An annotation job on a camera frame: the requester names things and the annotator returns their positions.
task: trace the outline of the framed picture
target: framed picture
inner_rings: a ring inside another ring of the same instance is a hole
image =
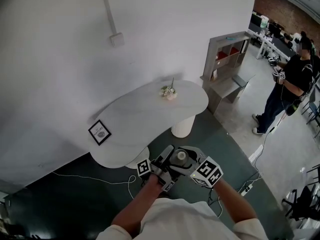
[[[111,135],[111,132],[108,131],[108,129],[100,120],[91,126],[88,131],[99,146]]]

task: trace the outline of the power strip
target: power strip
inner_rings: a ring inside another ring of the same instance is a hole
[[[245,196],[250,189],[252,189],[254,186],[252,184],[248,185],[247,187],[245,187],[245,190],[241,192],[241,196]]]

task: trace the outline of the brick wall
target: brick wall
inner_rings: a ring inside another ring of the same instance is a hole
[[[320,24],[287,0],[255,0],[253,9],[278,22],[288,34],[305,31],[314,40],[317,55],[320,51]]]

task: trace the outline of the red object on shelf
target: red object on shelf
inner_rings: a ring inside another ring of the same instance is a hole
[[[238,52],[239,52],[239,50],[237,50],[236,48],[232,47],[231,51],[230,51],[230,55],[236,54]]]
[[[220,60],[222,60],[222,59],[224,59],[226,57],[228,57],[227,54],[225,54],[223,51],[219,51],[218,52],[218,58],[216,58],[215,61],[220,61]]]

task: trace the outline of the table pedestal base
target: table pedestal base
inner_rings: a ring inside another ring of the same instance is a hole
[[[137,169],[137,163],[141,162],[146,158],[149,158],[149,156],[149,148],[146,147],[132,162],[128,163],[125,167],[128,167],[130,169]]]
[[[191,116],[181,122],[178,122],[174,126],[171,127],[172,134],[177,138],[185,138],[187,137],[194,125],[195,115]]]

